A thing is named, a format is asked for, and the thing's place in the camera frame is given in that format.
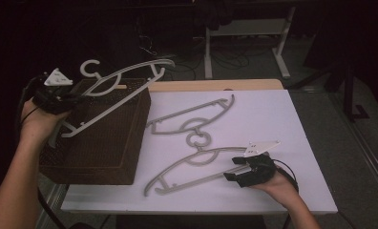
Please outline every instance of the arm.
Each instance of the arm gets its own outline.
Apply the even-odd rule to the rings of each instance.
[[[320,225],[308,210],[307,205],[299,196],[293,185],[279,172],[276,172],[269,181],[264,184],[253,185],[251,188],[265,191],[286,208],[297,229],[315,229]]]
[[[31,100],[22,118],[35,108]],[[19,144],[0,186],[0,228],[34,228],[38,216],[38,159],[56,123],[67,114],[37,109],[23,122]]]

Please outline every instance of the gray floor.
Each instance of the gray floor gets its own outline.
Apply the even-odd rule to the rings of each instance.
[[[291,73],[287,80],[281,78],[269,49],[277,39],[240,37],[215,40],[212,43],[214,78],[278,78],[285,86],[292,85],[315,72],[303,67],[312,40],[287,40],[283,51],[283,59]],[[177,67],[167,71],[163,80],[204,79],[201,52],[173,59],[178,63]],[[323,90],[325,80],[323,77],[301,90],[290,92],[315,157],[342,213],[318,216],[317,219],[323,228],[352,228],[342,215],[356,228],[378,228],[378,179],[368,166],[364,151],[369,149],[378,158],[378,105],[370,89],[356,80],[354,102],[364,106],[370,119],[351,124],[341,112],[342,89],[335,94],[326,93]],[[367,142],[366,148],[357,140],[356,131]],[[40,186],[48,194],[53,184],[42,177]],[[99,228],[106,218],[103,215],[64,213],[58,209],[59,205],[55,212],[67,226],[83,221]],[[267,228],[282,228],[284,217],[266,216]],[[115,221],[115,216],[111,216],[103,228],[115,228]],[[39,226],[56,228],[51,222]]]

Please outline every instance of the forearm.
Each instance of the forearm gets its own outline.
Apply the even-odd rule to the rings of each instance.
[[[0,187],[0,228],[33,228],[41,141],[21,140]]]
[[[292,218],[293,225],[296,229],[316,229],[320,228],[317,220],[308,210],[307,205],[298,197],[294,199],[291,204],[285,206]]]

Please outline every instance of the white table surface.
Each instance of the white table surface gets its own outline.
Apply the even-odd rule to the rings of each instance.
[[[235,96],[233,107],[216,121],[200,128],[212,136],[203,149],[246,147],[250,141],[280,140],[269,151],[274,159],[289,165],[299,182],[300,194],[314,214],[337,212],[326,181],[311,151],[304,129],[286,90],[151,93],[149,120],[220,98]],[[220,106],[208,107],[158,125],[166,130],[191,117],[211,117]],[[285,209],[262,191],[240,188],[224,177],[167,195],[155,187],[145,197],[144,188],[162,170],[197,151],[186,144],[190,133],[152,135],[144,132],[133,185],[71,185],[61,209],[69,212],[114,214],[276,214]],[[220,153],[211,164],[182,165],[165,176],[167,182],[181,184],[234,168],[231,158],[241,153]]]

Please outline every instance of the dark wooden crate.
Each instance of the dark wooden crate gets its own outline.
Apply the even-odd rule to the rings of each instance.
[[[82,80],[75,91],[85,92],[94,83]],[[145,83],[145,79],[121,79],[119,85],[126,85],[125,89],[90,97],[73,110],[67,121],[79,127]],[[94,92],[113,84],[114,80],[108,80]],[[150,105],[146,89],[73,137],[61,137],[70,132],[61,127],[56,147],[46,145],[40,155],[40,172],[56,183],[133,184]]]

